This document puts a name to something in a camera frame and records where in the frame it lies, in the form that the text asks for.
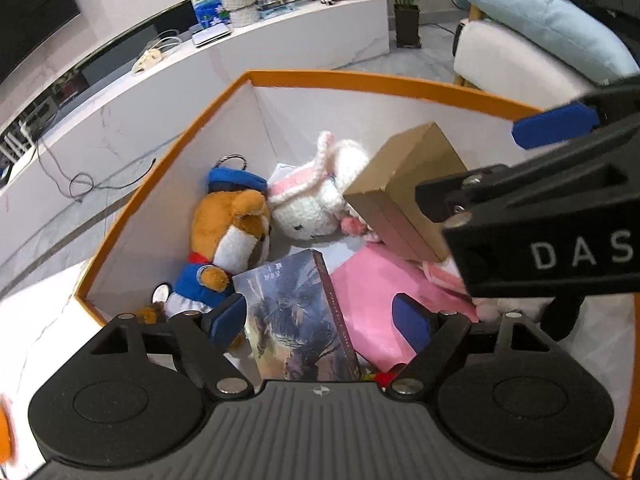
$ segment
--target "plant pot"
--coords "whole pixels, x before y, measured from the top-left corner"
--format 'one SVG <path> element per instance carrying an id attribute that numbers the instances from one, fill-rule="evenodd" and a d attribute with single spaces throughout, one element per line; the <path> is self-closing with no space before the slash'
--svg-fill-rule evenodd
<path id="1" fill-rule="evenodd" d="M 396 43 L 399 48 L 421 48 L 418 35 L 418 17 L 420 9 L 413 7 L 394 7 L 396 15 Z"/>

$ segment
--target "pink paper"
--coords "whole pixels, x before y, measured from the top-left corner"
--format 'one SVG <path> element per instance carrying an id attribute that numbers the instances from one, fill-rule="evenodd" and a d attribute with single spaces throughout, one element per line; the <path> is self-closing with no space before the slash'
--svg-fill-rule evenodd
<path id="1" fill-rule="evenodd" d="M 476 308 L 429 282 L 415 264 L 384 244 L 367 244 L 331 275 L 356 352 L 383 372 L 415 352 L 394 326 L 391 303 L 404 292 L 432 312 L 455 310 L 477 321 Z"/>

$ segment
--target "blue hat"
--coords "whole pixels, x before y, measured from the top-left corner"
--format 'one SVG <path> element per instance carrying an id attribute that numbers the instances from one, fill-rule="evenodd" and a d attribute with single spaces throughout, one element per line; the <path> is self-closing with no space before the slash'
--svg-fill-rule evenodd
<path id="1" fill-rule="evenodd" d="M 217 167 L 209 171 L 209 193 L 215 191 L 244 191 L 245 189 L 255 189 L 265 194 L 267 193 L 267 181 L 261 176 L 245 170 Z"/>

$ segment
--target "gray ridged surface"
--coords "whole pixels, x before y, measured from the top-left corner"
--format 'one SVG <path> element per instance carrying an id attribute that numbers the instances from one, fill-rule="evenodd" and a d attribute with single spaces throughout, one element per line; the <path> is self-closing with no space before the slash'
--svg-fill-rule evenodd
<path id="1" fill-rule="evenodd" d="M 468 457 L 427 410 L 387 399 L 373 383 L 268 383 L 224 402 L 185 447 L 126 471 L 49 463 L 34 480 L 605 480 L 593 464 L 532 474 Z"/>

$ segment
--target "pink bunny ear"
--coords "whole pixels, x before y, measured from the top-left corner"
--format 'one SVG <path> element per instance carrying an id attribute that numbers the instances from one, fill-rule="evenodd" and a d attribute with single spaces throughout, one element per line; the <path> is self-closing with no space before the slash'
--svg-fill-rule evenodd
<path id="1" fill-rule="evenodd" d="M 334 134 L 331 132 L 322 132 L 318 137 L 316 158 L 304 166 L 296 168 L 285 178 L 269 186 L 269 204 L 281 204 L 299 193 L 312 189 L 322 179 L 326 178 L 329 148 L 333 142 Z"/>

